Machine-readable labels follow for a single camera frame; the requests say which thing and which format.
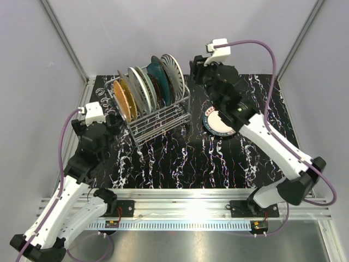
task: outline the white wall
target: white wall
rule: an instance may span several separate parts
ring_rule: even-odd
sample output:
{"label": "white wall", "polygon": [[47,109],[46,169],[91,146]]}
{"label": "white wall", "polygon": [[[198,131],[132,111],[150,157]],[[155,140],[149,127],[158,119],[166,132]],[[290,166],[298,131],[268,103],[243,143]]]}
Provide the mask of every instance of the white wall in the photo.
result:
{"label": "white wall", "polygon": [[57,181],[57,145],[83,82],[39,1],[0,1],[0,260]]}
{"label": "white wall", "polygon": [[[300,146],[327,161],[324,174],[338,192],[330,208],[343,248],[349,244],[349,2],[326,1],[281,79]],[[320,196],[332,197],[324,183]]]}
{"label": "white wall", "polygon": [[[50,0],[88,75],[126,72],[170,53],[185,73],[215,38],[258,39],[284,62],[316,0]],[[262,47],[237,46],[240,73],[272,72]]]}

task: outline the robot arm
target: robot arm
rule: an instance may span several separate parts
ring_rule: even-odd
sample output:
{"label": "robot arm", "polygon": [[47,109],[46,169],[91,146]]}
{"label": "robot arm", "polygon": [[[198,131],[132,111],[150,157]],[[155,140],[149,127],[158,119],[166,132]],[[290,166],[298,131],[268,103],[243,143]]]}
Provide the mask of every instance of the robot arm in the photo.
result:
{"label": "robot arm", "polygon": [[190,61],[190,77],[203,85],[221,120],[236,132],[253,141],[283,171],[285,177],[269,186],[256,189],[247,199],[248,209],[253,215],[272,204],[286,201],[299,205],[318,181],[318,176],[304,162],[322,171],[326,166],[321,157],[311,158],[294,147],[277,130],[273,132],[288,147],[301,156],[299,161],[264,126],[261,114],[234,86],[240,81],[235,67],[223,65],[230,55],[230,47],[215,49],[214,46],[227,44],[226,39],[216,39],[207,45],[212,55],[208,58],[196,56]]}
{"label": "robot arm", "polygon": [[[104,116],[98,102],[81,108],[84,121],[73,120],[75,133],[80,138],[75,154],[64,169],[64,189],[58,198],[59,188],[42,214],[24,235],[15,235],[10,244],[18,251],[35,235],[24,251],[24,256],[34,262],[62,261],[65,252],[75,238],[95,219],[110,215],[116,210],[117,196],[110,190],[100,188],[91,200],[67,220],[71,209],[81,194],[94,180],[103,161],[109,155],[109,147],[119,133],[120,119],[114,115]],[[58,199],[44,226],[36,234],[40,222]]]}

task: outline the black marble surface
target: black marble surface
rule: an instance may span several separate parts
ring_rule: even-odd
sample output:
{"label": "black marble surface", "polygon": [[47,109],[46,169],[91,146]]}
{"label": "black marble surface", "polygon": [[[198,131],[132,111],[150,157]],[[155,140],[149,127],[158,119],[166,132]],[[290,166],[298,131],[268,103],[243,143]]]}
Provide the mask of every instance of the black marble surface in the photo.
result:
{"label": "black marble surface", "polygon": [[[91,102],[100,101],[104,111],[116,108],[103,85],[115,76],[97,76]],[[261,111],[267,99],[270,75],[242,75],[238,90]],[[112,145],[104,171],[93,187],[109,188],[253,188],[282,178],[278,166],[253,142],[240,134],[222,138],[207,132],[204,111],[211,106],[204,89],[187,79],[191,92],[190,129],[181,126],[157,137],[138,151],[128,130]],[[297,146],[278,83],[269,108],[269,121]]]}

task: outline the wire dish rack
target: wire dish rack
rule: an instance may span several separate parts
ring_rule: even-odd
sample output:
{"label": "wire dish rack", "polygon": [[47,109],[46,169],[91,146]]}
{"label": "wire dish rack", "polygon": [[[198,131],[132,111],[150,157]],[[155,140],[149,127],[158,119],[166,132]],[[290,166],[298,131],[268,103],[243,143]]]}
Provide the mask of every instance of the wire dish rack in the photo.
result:
{"label": "wire dish rack", "polygon": [[[109,80],[104,84],[104,87],[107,88],[112,101],[119,110],[120,106],[113,88],[113,82],[118,79],[119,77]],[[156,112],[144,115],[143,117],[138,114],[137,120],[131,122],[127,122],[121,114],[139,150],[144,143],[156,138],[158,135],[162,135],[173,128],[190,122],[190,91],[186,85],[184,87],[184,97],[182,99],[169,106],[157,109]]]}

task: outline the plate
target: plate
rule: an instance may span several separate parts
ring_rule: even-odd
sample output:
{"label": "plate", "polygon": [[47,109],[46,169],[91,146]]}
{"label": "plate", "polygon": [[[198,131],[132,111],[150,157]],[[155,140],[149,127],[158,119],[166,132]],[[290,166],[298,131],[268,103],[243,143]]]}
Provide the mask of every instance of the plate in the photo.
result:
{"label": "plate", "polygon": [[118,107],[121,115],[127,120],[127,122],[131,121],[131,111],[129,108],[129,103],[127,102],[127,98],[122,91],[122,87],[118,81],[114,81],[114,94],[118,103]]}
{"label": "plate", "polygon": [[146,73],[144,73],[141,68],[135,67],[135,70],[137,71],[138,75],[140,75],[141,79],[143,80],[144,84],[146,85],[148,94],[151,98],[152,111],[155,112],[157,109],[157,94],[155,92],[153,84],[152,84],[150,78],[148,77],[148,75]]}
{"label": "plate", "polygon": [[147,76],[149,77],[149,79],[151,80],[153,87],[155,89],[155,93],[157,94],[157,99],[158,99],[158,106],[159,108],[162,108],[165,105],[165,101],[163,100],[163,97],[161,95],[161,91],[160,91],[160,87],[159,87],[159,83],[158,81],[155,79],[155,77],[153,77],[152,75],[150,75],[149,73],[147,73]]}
{"label": "plate", "polygon": [[173,87],[173,82],[170,78],[170,74],[168,73],[167,68],[165,67],[164,63],[156,56],[152,56],[152,62],[159,63],[161,65],[161,67],[163,68],[165,75],[166,75],[167,82],[169,83],[169,88],[170,88],[170,92],[171,92],[171,103],[174,103],[176,101],[176,91],[175,91],[175,88]]}
{"label": "plate", "polygon": [[127,102],[130,106],[131,115],[134,120],[137,119],[137,106],[135,99],[133,98],[130,89],[128,88],[126,81],[123,78],[119,79],[119,84],[121,85],[122,91],[124,91],[124,94],[127,98]]}
{"label": "plate", "polygon": [[164,63],[167,71],[169,72],[170,78],[174,85],[174,89],[176,90],[176,100],[180,100],[184,97],[184,76],[182,70],[176,59],[169,55],[164,54],[161,57],[161,61]]}
{"label": "plate", "polygon": [[118,74],[120,76],[120,79],[123,79],[125,81],[127,87],[130,89],[131,94],[135,99],[135,102],[136,102],[136,105],[138,108],[138,112],[140,113],[141,116],[143,116],[143,110],[145,110],[145,105],[144,105],[144,102],[143,102],[141,96],[136,91],[136,88],[133,86],[133,84],[131,83],[130,79],[127,76],[122,74],[119,70],[118,70]]}
{"label": "plate", "polygon": [[147,71],[158,82],[160,87],[161,97],[164,100],[165,105],[171,105],[170,86],[161,64],[159,64],[158,62],[150,63],[147,66]]}
{"label": "plate", "polygon": [[140,77],[140,75],[138,75],[137,71],[134,68],[129,67],[127,69],[127,72],[129,73],[129,78],[132,84],[136,87],[137,90],[139,90],[139,92],[142,95],[143,101],[147,105],[146,106],[147,114],[150,114],[152,112],[152,104],[151,104],[151,98],[148,94],[146,85],[144,84],[142,78]]}
{"label": "plate", "polygon": [[236,133],[234,129],[223,123],[218,115],[218,111],[213,106],[205,111],[202,121],[207,130],[214,135],[230,136]]}

